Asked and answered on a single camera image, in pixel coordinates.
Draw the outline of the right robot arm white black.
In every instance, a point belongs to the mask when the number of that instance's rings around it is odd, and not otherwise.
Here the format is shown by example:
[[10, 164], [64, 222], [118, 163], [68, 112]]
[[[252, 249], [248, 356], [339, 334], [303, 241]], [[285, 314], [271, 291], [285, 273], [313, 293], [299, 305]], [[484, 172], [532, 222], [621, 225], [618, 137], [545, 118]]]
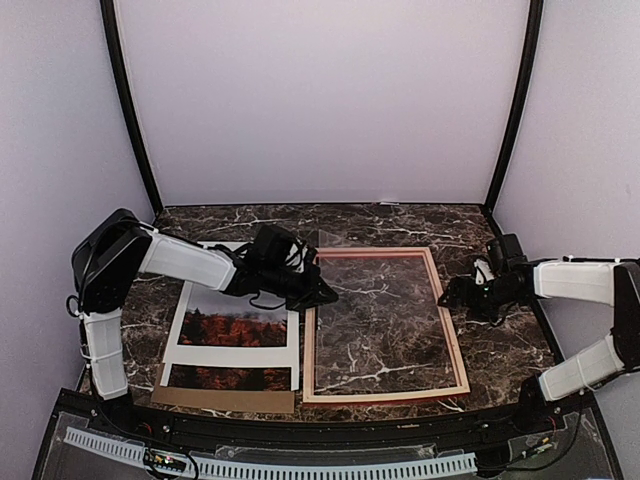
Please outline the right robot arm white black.
[[517, 235], [488, 241], [469, 274], [456, 276], [438, 298], [441, 307], [466, 309], [499, 326], [510, 306], [539, 303], [553, 318], [552, 330], [569, 335], [561, 314], [585, 314], [586, 333], [566, 359], [527, 379], [510, 424], [521, 434], [534, 432], [549, 416], [549, 404], [576, 393], [596, 391], [639, 370], [639, 261], [568, 255], [530, 259]]

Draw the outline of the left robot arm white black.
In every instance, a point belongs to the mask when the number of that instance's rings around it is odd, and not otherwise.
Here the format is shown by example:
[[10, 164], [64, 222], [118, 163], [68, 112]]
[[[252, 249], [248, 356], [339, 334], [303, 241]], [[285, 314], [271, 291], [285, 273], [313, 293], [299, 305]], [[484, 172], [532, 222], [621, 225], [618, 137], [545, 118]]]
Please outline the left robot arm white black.
[[125, 208], [111, 213], [73, 251], [71, 267], [80, 321], [81, 351], [95, 395], [106, 401], [103, 421], [120, 436], [141, 427], [140, 412], [120, 398], [128, 394], [121, 316], [134, 280], [143, 273], [195, 283], [224, 295], [273, 294], [288, 310], [332, 304], [338, 294], [325, 282], [317, 250], [277, 225], [232, 249], [206, 246], [164, 233]]

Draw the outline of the autumn forest photo print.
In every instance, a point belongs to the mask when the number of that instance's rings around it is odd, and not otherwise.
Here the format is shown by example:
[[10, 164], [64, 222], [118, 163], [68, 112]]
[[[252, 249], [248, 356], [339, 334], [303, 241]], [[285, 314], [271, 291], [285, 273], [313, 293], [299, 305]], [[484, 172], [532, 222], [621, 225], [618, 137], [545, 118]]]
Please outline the autumn forest photo print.
[[300, 388], [300, 317], [275, 296], [259, 309], [186, 282], [159, 377], [162, 387], [296, 391]]

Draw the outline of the brown cardboard backing board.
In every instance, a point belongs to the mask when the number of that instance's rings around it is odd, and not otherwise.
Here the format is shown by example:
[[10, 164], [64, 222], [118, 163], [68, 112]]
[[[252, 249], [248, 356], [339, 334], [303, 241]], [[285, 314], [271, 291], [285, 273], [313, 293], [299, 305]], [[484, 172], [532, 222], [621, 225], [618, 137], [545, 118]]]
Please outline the brown cardboard backing board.
[[156, 383], [151, 394], [153, 403], [208, 410], [292, 414], [295, 393], [292, 391], [206, 390], [161, 386], [165, 365], [157, 369]]

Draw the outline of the white mat board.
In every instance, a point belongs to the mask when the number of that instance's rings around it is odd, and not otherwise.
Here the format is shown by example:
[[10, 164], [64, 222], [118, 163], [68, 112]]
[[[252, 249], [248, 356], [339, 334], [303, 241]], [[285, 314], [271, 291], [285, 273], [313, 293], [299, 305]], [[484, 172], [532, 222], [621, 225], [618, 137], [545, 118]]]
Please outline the white mat board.
[[170, 384], [179, 366], [283, 369], [290, 391], [300, 388], [300, 318], [272, 294], [259, 297], [274, 310], [252, 306], [194, 282], [183, 284], [166, 343], [160, 379]]

